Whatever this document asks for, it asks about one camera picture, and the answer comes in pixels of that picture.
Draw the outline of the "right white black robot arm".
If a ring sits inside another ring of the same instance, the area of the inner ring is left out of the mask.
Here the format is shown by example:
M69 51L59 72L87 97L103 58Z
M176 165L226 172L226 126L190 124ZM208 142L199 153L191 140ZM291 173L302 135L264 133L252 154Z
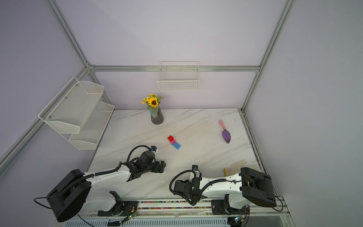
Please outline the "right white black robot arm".
M228 205L234 209L252 203L260 207L277 207L271 176L248 167L222 178L206 178L197 176L193 169L185 170L171 180L169 190L191 206L202 199L227 196Z

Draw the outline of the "white mesh two-tier shelf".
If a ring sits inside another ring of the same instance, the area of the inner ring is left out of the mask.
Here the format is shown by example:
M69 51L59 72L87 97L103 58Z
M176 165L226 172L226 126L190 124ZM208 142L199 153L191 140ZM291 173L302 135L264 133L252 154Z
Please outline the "white mesh two-tier shelf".
M78 150L95 150L114 111L103 94L104 86L73 77L38 117Z

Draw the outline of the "aluminium frame rail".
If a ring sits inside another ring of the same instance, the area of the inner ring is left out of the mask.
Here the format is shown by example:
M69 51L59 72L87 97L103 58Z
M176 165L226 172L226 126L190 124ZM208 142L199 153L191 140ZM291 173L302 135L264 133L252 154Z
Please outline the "aluminium frame rail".
M213 215L211 200L218 200L217 198L202 199L195 206L191 206L186 200L182 198L167 198L167 199L135 199L135 198L122 198L124 201L138 201L138 209L136 214L139 216L206 216ZM61 215L57 220L59 222L67 221L73 217L81 215L82 217L98 217L98 211L109 211L115 204L115 198L99 197L92 198L83 204L80 211L71 209L65 215ZM260 207L255 204L250 204L250 213L247 215L219 215L219 216L289 216L290 212L285 205L285 202L278 202L275 209Z

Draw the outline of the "sunflower in grey vase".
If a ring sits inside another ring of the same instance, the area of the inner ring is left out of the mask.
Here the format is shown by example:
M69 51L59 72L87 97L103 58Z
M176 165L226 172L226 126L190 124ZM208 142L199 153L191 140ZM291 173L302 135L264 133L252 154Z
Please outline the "sunflower in grey vase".
M160 109L162 99L162 96L149 94L142 100L142 104L146 105L147 110L151 114L151 122L155 125L160 125L164 122L164 116Z

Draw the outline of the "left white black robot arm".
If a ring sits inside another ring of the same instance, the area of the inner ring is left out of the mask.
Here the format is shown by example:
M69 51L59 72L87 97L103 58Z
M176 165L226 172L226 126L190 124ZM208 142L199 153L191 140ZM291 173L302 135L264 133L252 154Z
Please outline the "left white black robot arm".
M130 182L142 174L161 174L166 163L156 160L156 152L147 150L140 157L109 170L83 173L79 169L69 172L47 195L46 199L58 222L65 222L79 212L97 211L103 216L128 216L136 209L136 202L124 202L116 191L96 195L96 191L113 184Z

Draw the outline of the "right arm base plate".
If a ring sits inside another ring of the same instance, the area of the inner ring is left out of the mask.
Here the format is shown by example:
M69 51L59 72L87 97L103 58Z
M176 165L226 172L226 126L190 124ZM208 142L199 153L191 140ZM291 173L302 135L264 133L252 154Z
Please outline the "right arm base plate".
M212 214L213 215L247 215L250 213L249 205L240 209L232 208L229 204L229 195L225 194L224 199L211 200Z

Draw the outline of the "blue lego brick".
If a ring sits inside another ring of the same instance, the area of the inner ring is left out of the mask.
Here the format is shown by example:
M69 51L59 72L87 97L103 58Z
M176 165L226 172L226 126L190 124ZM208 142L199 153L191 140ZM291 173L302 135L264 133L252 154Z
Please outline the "blue lego brick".
M176 149L180 149L180 148L181 148L180 144L179 144L179 143L177 143L177 142L172 143L172 146L173 146L174 148L176 148Z

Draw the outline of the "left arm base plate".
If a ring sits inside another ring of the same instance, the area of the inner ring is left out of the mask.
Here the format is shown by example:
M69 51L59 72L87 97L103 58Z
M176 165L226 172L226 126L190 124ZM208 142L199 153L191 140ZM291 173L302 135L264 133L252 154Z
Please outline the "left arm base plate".
M109 192L115 198L115 204L109 211L98 211L99 217L130 216L137 212L138 201L124 201L116 191Z

